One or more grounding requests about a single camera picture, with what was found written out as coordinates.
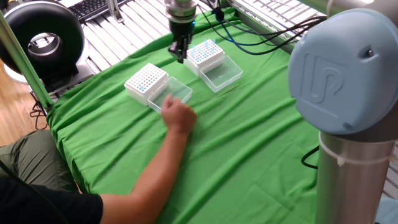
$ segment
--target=white cable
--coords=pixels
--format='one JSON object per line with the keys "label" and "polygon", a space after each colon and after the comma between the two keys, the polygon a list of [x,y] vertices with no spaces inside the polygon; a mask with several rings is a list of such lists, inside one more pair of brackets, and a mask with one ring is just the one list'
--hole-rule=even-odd
{"label": "white cable", "polygon": [[337,164],[342,167],[344,164],[349,163],[349,164],[354,164],[354,165],[361,165],[361,166],[369,166],[369,165],[374,165],[374,164],[379,164],[385,161],[390,161],[394,164],[398,164],[398,157],[391,153],[390,156],[386,156],[380,159],[373,159],[373,160],[368,160],[368,161],[358,161],[354,159],[348,159],[345,158],[341,155],[337,155],[336,153],[332,152],[329,148],[327,148],[324,143],[321,140],[321,133],[319,133],[319,143],[321,150],[323,149],[327,154],[329,154],[331,157],[334,157],[337,159]]}
{"label": "white cable", "polygon": [[328,18],[330,17],[330,11],[331,11],[331,7],[333,5],[333,1],[334,0],[329,0],[328,4],[326,6],[326,15],[328,16]]}

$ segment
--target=clear plastic box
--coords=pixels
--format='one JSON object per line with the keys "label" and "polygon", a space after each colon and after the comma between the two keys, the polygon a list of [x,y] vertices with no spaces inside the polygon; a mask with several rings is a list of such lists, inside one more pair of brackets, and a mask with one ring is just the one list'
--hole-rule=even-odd
{"label": "clear plastic box", "polygon": [[148,105],[148,97],[169,79],[169,74],[148,63],[124,84],[130,97],[143,105]]}
{"label": "clear plastic box", "polygon": [[242,73],[243,70],[229,56],[224,56],[201,69],[199,76],[216,93],[239,79]]}
{"label": "clear plastic box", "polygon": [[149,106],[156,112],[162,111],[162,103],[167,95],[178,98],[182,103],[186,103],[192,96],[193,90],[174,77],[163,84],[152,96],[148,97]]}
{"label": "clear plastic box", "polygon": [[192,89],[155,65],[148,63],[124,84],[127,94],[145,106],[160,113],[163,100],[168,94],[186,103]]}
{"label": "clear plastic box", "polygon": [[187,59],[184,65],[187,66],[196,76],[200,75],[200,70],[214,62],[223,63],[219,60],[224,56],[224,50],[216,45],[212,40],[206,40],[203,43],[187,50]]}

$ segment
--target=person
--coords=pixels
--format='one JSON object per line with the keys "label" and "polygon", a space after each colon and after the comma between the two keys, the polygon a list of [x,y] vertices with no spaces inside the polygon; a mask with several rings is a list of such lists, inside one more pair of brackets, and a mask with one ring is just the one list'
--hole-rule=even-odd
{"label": "person", "polygon": [[[68,223],[154,223],[172,190],[197,120],[189,106],[171,96],[163,102],[162,118],[167,127],[163,145],[128,195],[79,194],[49,131],[36,131],[0,147],[0,160],[50,201]],[[53,206],[0,169],[0,223],[62,223]]]}

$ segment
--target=green cloth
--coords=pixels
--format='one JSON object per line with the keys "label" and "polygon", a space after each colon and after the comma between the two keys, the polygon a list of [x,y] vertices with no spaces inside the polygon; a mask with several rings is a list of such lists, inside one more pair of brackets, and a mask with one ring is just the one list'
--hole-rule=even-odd
{"label": "green cloth", "polygon": [[[241,23],[234,9],[225,12]],[[260,41],[228,29],[236,41]],[[313,223],[317,173],[300,159],[318,144],[318,131],[303,120],[289,95],[289,54],[245,54],[219,38],[202,16],[195,33],[192,44],[216,39],[243,69],[242,77],[213,93],[168,53],[169,34],[57,101],[47,120],[79,187],[92,194],[128,194],[160,148],[166,132],[160,115],[130,98],[123,86],[150,62],[193,89],[187,104],[198,114],[157,223]]]}

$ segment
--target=human hand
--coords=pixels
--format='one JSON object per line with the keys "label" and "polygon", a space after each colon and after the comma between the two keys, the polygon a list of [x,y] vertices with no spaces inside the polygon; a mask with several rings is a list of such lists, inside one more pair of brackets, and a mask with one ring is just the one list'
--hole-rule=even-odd
{"label": "human hand", "polygon": [[192,132],[197,121],[197,115],[191,107],[181,103],[179,99],[172,100],[171,95],[168,95],[163,101],[162,117],[167,131],[186,137]]}

